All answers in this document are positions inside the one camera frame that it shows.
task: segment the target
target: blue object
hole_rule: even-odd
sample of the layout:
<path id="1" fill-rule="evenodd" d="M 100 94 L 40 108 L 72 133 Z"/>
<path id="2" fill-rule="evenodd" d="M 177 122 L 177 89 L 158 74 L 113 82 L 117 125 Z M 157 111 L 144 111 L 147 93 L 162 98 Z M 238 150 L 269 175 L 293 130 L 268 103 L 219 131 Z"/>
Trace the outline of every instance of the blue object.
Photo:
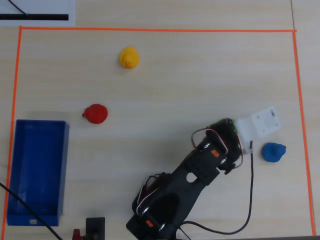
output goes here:
<path id="1" fill-rule="evenodd" d="M 268 142 L 263 146 L 261 153 L 266 161 L 276 163 L 286 153 L 286 146 L 274 142 Z"/>
<path id="2" fill-rule="evenodd" d="M 63 211 L 69 139 L 65 121 L 17 120 L 10 189 L 50 226 Z M 43 226 L 9 194 L 7 224 Z"/>

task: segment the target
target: wire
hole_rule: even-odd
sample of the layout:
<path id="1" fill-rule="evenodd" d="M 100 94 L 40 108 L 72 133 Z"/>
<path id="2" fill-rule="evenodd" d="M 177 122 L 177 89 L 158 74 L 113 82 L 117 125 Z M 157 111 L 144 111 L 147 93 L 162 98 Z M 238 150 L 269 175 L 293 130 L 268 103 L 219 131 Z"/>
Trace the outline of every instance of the wire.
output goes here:
<path id="1" fill-rule="evenodd" d="M 181 232 L 183 232 L 183 234 L 184 234 L 189 240 L 191 240 L 191 238 L 188 236 L 188 234 L 186 234 L 185 231 L 183 231 L 181 227 L 178 227 L 178 228 L 180 229 Z"/>
<path id="2" fill-rule="evenodd" d="M 140 197 L 141 197 L 141 193 L 142 193 L 142 190 L 144 189 L 144 186 L 146 189 L 148 189 L 148 181 L 151 179 L 151 178 L 155 178 L 157 179 L 161 173 L 157 173 L 157 174 L 154 174 L 154 175 L 150 175 L 150 176 L 147 176 L 143 181 L 142 181 L 142 185 L 141 185 L 141 188 L 140 188 L 140 192 L 139 192 L 139 196 L 136 200 L 136 204 L 139 204 L 139 200 L 140 200 Z"/>
<path id="3" fill-rule="evenodd" d="M 11 0 L 8 0 L 9 3 L 11 3 L 17 10 L 19 10 L 20 13 L 22 13 L 25 16 L 28 16 L 24 11 L 22 11 L 17 5 L 15 5 Z"/>
<path id="4" fill-rule="evenodd" d="M 241 147 L 241 143 L 240 143 L 240 137 L 239 135 L 237 134 L 237 137 L 238 137 L 238 142 L 239 142 L 239 147 L 241 149 L 241 162 L 238 166 L 235 166 L 234 168 L 237 169 L 238 167 L 240 167 L 242 165 L 242 163 L 244 162 L 244 153 L 242 151 L 242 147 Z"/>
<path id="5" fill-rule="evenodd" d="M 148 190 L 148 187 L 149 187 L 149 186 L 148 186 L 148 183 L 149 183 L 149 180 L 152 179 L 152 178 L 156 180 L 158 177 L 155 176 L 155 175 L 149 176 L 149 178 L 148 178 L 147 181 L 145 182 L 145 189 Z"/>
<path id="6" fill-rule="evenodd" d="M 11 191 L 9 188 L 7 188 L 5 185 L 3 185 L 0 182 L 0 186 L 3 187 L 8 193 L 10 193 L 12 196 L 14 196 L 40 223 L 45 225 L 52 233 L 55 235 L 55 237 L 59 240 L 63 240 L 53 229 L 50 227 L 41 217 L 39 217 L 38 214 L 36 214 L 17 194 L 15 194 L 13 191 Z"/>
<path id="7" fill-rule="evenodd" d="M 232 234 L 236 234 L 236 233 L 239 233 L 240 231 L 242 231 L 246 226 L 247 224 L 249 223 L 249 220 L 250 220 L 250 216 L 251 216 L 251 209 L 252 209 L 252 193 L 253 193 L 253 186 L 254 186 L 254 154 L 252 152 L 252 144 L 253 144 L 253 141 L 250 141 L 250 149 L 251 149 L 251 184 L 250 184 L 250 203 L 249 203 L 249 213 L 248 213 L 248 217 L 244 223 L 244 225 L 239 228 L 238 230 L 236 231 L 232 231 L 232 232 L 224 232 L 224 231 L 217 231 L 217 230 L 213 230 L 213 229 L 210 229 L 208 227 L 205 227 L 197 222 L 194 222 L 194 221 L 184 221 L 180 227 L 182 225 L 185 225 L 185 224 L 192 224 L 192 225 L 195 225 L 199 228 L 202 228 L 206 231 L 209 231 L 209 232 L 212 232 L 212 233 L 215 233 L 215 234 L 222 234 L 222 235 L 232 235 Z"/>
<path id="8" fill-rule="evenodd" d="M 214 131 L 215 134 L 218 136 L 219 140 L 221 141 L 222 145 L 223 145 L 224 148 L 225 148 L 225 154 L 228 154 L 228 148 L 227 148 L 227 146 L 225 145 L 225 143 L 224 143 L 224 141 L 222 140 L 222 138 L 220 137 L 220 135 L 219 135 L 215 130 L 213 130 L 213 129 L 209 128 L 209 127 L 201 128 L 201 129 L 199 129 L 199 130 L 197 130 L 197 131 L 194 131 L 194 132 L 191 134 L 191 143 L 192 143 L 192 146 L 193 146 L 195 149 L 197 148 L 197 146 L 196 146 L 196 144 L 195 144 L 195 141 L 194 141 L 194 135 L 195 135 L 196 133 L 201 132 L 201 131 L 204 131 L 204 130 L 206 130 L 206 131 Z"/>
<path id="9" fill-rule="evenodd" d="M 157 190 L 158 190 L 158 188 L 156 188 L 155 190 L 153 190 L 153 192 L 149 193 L 147 196 L 144 197 L 144 199 L 141 200 L 141 202 L 139 203 L 139 205 L 136 207 L 136 210 L 135 210 L 136 214 L 139 215 L 139 213 L 138 213 L 138 208 L 140 208 L 140 206 L 141 206 L 141 204 L 144 202 L 144 200 L 146 200 L 150 195 L 152 195 L 152 194 L 153 194 L 155 191 L 157 191 Z"/>

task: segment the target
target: robotic arm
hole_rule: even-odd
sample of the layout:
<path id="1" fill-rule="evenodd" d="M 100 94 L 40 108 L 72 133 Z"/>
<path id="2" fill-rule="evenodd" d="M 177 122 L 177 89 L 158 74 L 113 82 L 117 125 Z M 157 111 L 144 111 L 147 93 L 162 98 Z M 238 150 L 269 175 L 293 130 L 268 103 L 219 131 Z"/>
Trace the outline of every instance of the robotic arm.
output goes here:
<path id="1" fill-rule="evenodd" d="M 134 215 L 126 228 L 138 240 L 175 240 L 177 229 L 201 191 L 219 175 L 219 170 L 226 175 L 236 167 L 234 162 L 242 155 L 242 149 L 233 121 L 225 118 L 203 130 L 206 137 L 194 145 L 174 172 L 163 172 L 149 187 L 142 186 L 133 201 Z M 188 182 L 189 173 L 197 179 Z"/>

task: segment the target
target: red object piece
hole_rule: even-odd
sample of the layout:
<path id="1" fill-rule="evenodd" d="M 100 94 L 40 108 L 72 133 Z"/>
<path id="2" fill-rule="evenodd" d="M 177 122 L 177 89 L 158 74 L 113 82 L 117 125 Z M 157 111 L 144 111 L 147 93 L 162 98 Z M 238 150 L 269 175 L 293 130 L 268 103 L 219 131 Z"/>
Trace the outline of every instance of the red object piece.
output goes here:
<path id="1" fill-rule="evenodd" d="M 105 106 L 101 104 L 92 104 L 87 107 L 82 114 L 82 117 L 88 119 L 92 124 L 103 123 L 108 116 L 108 110 Z"/>
<path id="2" fill-rule="evenodd" d="M 74 229 L 72 240 L 83 240 L 83 237 L 80 235 L 80 229 Z"/>

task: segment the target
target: orange tape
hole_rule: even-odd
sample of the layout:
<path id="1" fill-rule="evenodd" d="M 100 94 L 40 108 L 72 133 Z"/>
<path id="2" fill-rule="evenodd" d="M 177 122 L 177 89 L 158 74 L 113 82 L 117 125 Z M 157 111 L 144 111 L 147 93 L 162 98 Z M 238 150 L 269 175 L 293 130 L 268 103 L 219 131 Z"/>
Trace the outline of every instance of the orange tape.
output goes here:
<path id="1" fill-rule="evenodd" d="M 308 145 L 307 145 L 307 134 L 306 134 L 306 125 L 305 125 L 304 105 L 303 105 L 302 92 L 301 92 L 297 42 L 296 42 L 296 33 L 295 32 L 292 32 L 292 40 L 293 40 L 296 82 L 297 82 L 298 94 L 299 94 L 300 115 L 301 115 L 302 135 L 303 135 L 303 144 L 304 144 L 304 156 L 305 156 L 305 168 L 306 168 L 306 180 L 307 180 L 307 184 L 308 184 L 310 221 L 311 221 L 312 236 L 316 236 L 314 205 L 313 205 L 313 196 L 312 196 L 312 188 L 311 188 L 309 155 L 308 155 Z"/>
<path id="2" fill-rule="evenodd" d="M 19 59 L 20 59 L 20 48 L 21 48 L 21 35 L 22 35 L 22 27 L 19 26 L 19 36 L 18 36 L 18 46 L 17 46 L 17 49 L 16 49 L 13 96 L 12 96 L 8 167 L 7 167 L 7 170 L 6 170 L 6 181 L 5 181 L 5 186 L 7 188 L 9 188 L 9 184 L 10 184 L 11 158 L 12 158 L 12 146 L 13 146 L 13 140 L 14 140 L 15 109 L 16 109 L 17 84 L 18 84 L 18 71 L 19 71 Z M 1 240 L 5 239 L 6 222 L 7 222 L 6 218 L 7 218 L 7 208 L 8 208 L 8 196 L 9 196 L 9 193 L 7 191 L 5 191 Z"/>
<path id="3" fill-rule="evenodd" d="M 85 31 L 129 31 L 129 32 L 174 32 L 174 33 L 293 33 L 295 29 L 156 29 L 121 27 L 49 27 L 23 26 L 24 30 L 85 30 Z"/>

